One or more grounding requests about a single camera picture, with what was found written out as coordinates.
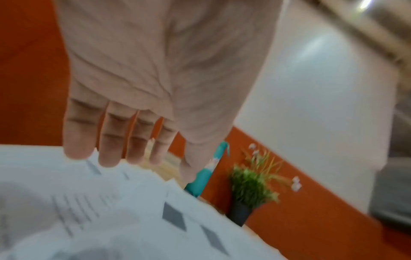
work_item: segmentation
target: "teal object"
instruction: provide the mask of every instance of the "teal object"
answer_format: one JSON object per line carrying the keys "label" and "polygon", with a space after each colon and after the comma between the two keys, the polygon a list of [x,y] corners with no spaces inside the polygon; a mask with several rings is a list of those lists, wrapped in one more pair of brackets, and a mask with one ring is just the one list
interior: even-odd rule
{"label": "teal object", "polygon": [[229,145],[227,142],[222,142],[218,146],[217,150],[213,155],[213,159],[197,173],[196,179],[192,183],[188,183],[184,190],[194,197],[198,197],[203,192],[207,185],[208,180],[211,178],[214,169],[217,167],[218,162],[221,157],[223,157],[224,151],[227,149],[227,154],[229,155]]}

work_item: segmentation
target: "hand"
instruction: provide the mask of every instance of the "hand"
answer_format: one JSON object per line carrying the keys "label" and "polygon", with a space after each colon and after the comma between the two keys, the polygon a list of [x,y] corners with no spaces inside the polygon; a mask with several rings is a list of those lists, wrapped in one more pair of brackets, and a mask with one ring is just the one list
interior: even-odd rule
{"label": "hand", "polygon": [[150,162],[177,131],[191,182],[228,135],[271,45],[283,0],[55,0],[71,65],[65,154],[88,158],[103,113],[99,163],[141,162],[164,117]]}

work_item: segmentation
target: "white flower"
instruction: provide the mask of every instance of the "white flower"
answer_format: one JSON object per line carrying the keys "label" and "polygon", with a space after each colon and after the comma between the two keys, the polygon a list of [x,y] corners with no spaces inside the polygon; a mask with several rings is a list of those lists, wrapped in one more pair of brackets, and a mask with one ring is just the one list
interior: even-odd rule
{"label": "white flower", "polygon": [[295,192],[298,192],[301,189],[302,185],[299,182],[295,182],[291,185],[291,189]]}

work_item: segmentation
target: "finger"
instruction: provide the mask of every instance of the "finger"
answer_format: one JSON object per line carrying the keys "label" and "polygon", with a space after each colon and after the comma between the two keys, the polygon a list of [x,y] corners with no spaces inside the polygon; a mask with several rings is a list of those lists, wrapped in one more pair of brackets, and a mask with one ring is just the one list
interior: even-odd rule
{"label": "finger", "polygon": [[186,142],[184,158],[180,164],[181,177],[186,182],[193,182],[197,173],[213,158],[220,142],[191,143]]}
{"label": "finger", "polygon": [[174,137],[176,137],[176,134],[176,124],[173,121],[164,118],[163,126],[161,127],[161,130],[155,139],[153,149],[151,150],[151,164],[158,165],[163,161],[171,143],[174,140]]}
{"label": "finger", "polygon": [[108,100],[71,80],[63,126],[63,149],[71,159],[86,159],[94,151],[98,123]]}
{"label": "finger", "polygon": [[116,166],[122,157],[124,137],[136,110],[110,101],[100,136],[98,162],[103,167]]}
{"label": "finger", "polygon": [[144,151],[154,129],[154,124],[159,118],[150,110],[141,110],[138,113],[136,124],[128,140],[125,157],[128,163],[139,164],[143,161]]}

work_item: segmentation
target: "green plant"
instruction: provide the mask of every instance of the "green plant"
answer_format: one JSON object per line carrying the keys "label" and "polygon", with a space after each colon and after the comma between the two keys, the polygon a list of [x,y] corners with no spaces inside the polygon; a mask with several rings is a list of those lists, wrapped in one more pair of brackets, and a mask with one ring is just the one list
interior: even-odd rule
{"label": "green plant", "polygon": [[283,161],[274,162],[275,158],[270,160],[270,153],[267,151],[260,155],[257,150],[252,156],[246,151],[243,152],[246,155],[246,164],[235,165],[229,176],[233,199],[251,209],[269,201],[280,202],[279,193],[270,189],[269,182],[274,179],[292,186],[292,180],[277,174]]}

